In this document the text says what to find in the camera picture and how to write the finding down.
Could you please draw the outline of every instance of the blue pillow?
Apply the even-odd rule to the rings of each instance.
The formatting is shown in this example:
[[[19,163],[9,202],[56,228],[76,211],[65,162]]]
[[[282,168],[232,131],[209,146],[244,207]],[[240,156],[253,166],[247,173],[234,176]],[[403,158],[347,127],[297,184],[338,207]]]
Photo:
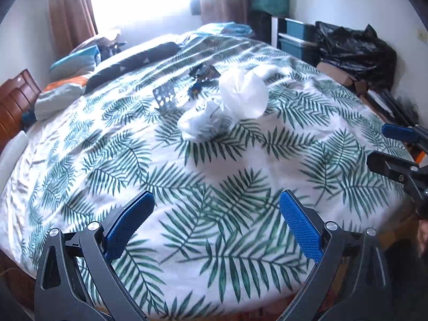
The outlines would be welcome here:
[[[93,72],[100,62],[100,51],[97,46],[92,46],[67,55],[52,64],[49,75],[52,82],[86,75]]]

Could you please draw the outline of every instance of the bolt head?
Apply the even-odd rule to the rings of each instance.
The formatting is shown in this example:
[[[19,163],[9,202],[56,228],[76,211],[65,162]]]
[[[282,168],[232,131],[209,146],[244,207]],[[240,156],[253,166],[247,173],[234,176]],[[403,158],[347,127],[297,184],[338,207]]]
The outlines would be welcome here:
[[[50,235],[51,237],[54,237],[54,236],[56,236],[58,233],[59,233],[59,229],[58,229],[58,228],[54,228],[54,229],[51,229],[51,231],[49,232],[49,235]]]
[[[367,232],[368,235],[370,235],[371,237],[374,237],[376,235],[376,231],[373,228],[367,228],[365,230]]]
[[[88,224],[88,229],[90,231],[96,231],[98,228],[100,228],[100,224],[98,222],[91,222]]]
[[[335,224],[334,222],[327,222],[326,227],[330,231],[335,231],[338,228],[337,224]]]

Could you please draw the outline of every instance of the plastic bag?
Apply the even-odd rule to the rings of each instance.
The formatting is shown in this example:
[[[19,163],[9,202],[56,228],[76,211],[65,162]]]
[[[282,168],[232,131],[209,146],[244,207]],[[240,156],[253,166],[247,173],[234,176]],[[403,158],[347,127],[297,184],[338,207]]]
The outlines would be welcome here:
[[[371,25],[362,31],[316,22],[315,30],[322,62],[367,81],[371,89],[391,89],[397,53]]]
[[[177,126],[184,140],[202,142],[231,131],[236,122],[234,114],[223,104],[204,100],[198,107],[186,111]]]
[[[268,88],[253,71],[230,69],[219,78],[218,86],[224,104],[238,119],[257,119],[265,112]]]
[[[198,32],[204,32],[211,35],[225,35],[234,37],[253,37],[254,31],[245,24],[237,24],[235,22],[228,23],[210,23],[200,27]]]

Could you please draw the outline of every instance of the teal plastic bin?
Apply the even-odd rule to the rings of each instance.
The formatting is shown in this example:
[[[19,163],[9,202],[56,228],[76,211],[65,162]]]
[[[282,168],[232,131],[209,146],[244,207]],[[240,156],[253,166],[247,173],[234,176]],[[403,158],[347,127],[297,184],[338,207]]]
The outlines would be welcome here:
[[[285,21],[287,23],[287,35],[303,41],[316,42],[315,25],[290,18],[286,18]]]
[[[316,43],[304,41],[288,34],[279,33],[278,35],[281,49],[284,52],[314,67],[318,65],[320,62],[320,51]]]

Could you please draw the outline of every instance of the blue gripper pad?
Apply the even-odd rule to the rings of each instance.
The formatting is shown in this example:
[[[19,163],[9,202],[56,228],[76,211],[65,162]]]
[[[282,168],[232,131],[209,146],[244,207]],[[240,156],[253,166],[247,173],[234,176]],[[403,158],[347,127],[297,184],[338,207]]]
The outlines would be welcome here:
[[[289,192],[291,191],[282,192],[280,196],[281,214],[306,258],[319,263],[323,256],[321,235]]]
[[[152,214],[155,197],[150,192],[131,200],[104,239],[104,258],[108,263],[120,258],[132,234]]]
[[[408,143],[418,142],[418,134],[415,133],[413,128],[405,128],[393,124],[384,124],[382,127],[382,135],[390,139]]]

